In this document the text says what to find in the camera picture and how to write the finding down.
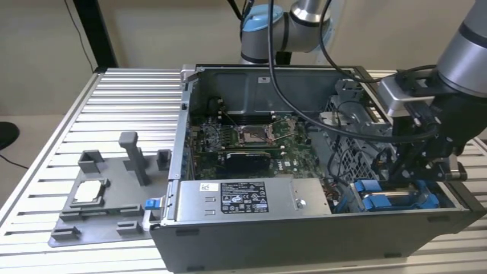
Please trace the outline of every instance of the beige wall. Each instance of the beige wall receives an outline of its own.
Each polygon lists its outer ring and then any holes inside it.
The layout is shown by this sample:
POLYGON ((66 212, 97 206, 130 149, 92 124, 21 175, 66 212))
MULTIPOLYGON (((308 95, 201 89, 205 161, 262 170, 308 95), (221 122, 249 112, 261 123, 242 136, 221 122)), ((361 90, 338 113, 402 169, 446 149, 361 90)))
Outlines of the beige wall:
POLYGON ((0 115, 64 113, 89 65, 61 0, 0 1, 0 115))
POLYGON ((330 44, 338 64, 406 69, 434 64, 473 0, 345 0, 330 44))
MULTIPOLYGON (((433 62, 472 1, 345 0, 332 56, 372 69, 433 62)), ((277 1, 285 9, 292 2, 277 1)), ((238 61, 238 22, 224 0, 100 0, 100 7, 121 66, 238 61)), ((62 1, 1 0, 0 36, 0 115, 64 113, 90 72, 62 1)), ((292 63, 314 59, 296 54, 292 63)))
MULTIPOLYGON (((293 2, 276 4, 288 10, 293 2)), ((102 0, 100 7, 120 66, 180 68, 184 63, 238 62, 238 21, 225 0, 102 0)), ((293 63, 314 59, 316 54, 297 54, 293 63)))

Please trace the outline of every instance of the motherboard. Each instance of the motherboard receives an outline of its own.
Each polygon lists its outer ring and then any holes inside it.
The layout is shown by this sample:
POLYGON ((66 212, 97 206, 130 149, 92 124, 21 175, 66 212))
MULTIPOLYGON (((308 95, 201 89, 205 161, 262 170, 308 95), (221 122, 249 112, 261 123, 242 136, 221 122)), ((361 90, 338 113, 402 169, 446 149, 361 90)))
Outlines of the motherboard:
POLYGON ((192 119, 194 179, 321 178, 318 158, 293 115, 192 119))

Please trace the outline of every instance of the black chair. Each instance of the black chair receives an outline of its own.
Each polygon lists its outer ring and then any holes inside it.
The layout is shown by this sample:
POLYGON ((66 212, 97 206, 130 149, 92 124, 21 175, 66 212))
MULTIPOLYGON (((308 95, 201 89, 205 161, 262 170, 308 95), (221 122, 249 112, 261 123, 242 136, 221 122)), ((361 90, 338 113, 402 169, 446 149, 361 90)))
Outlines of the black chair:
POLYGON ((0 150, 7 147, 18 138, 18 128, 9 122, 0 122, 0 150))

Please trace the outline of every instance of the metal case panel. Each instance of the metal case panel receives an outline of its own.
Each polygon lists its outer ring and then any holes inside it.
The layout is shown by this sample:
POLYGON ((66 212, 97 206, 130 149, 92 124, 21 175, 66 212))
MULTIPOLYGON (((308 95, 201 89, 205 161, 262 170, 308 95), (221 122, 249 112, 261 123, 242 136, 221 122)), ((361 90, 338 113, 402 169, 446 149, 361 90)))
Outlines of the metal case panel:
POLYGON ((170 272, 406 257, 469 212, 337 215, 150 230, 170 272))

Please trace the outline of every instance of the black pole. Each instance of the black pole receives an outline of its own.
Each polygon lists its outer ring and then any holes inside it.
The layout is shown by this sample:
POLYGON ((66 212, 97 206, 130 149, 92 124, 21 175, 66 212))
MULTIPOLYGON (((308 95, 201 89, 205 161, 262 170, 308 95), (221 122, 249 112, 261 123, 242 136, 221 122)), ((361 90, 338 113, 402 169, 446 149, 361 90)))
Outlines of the black pole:
POLYGON ((97 0, 73 0, 98 68, 117 67, 97 0))

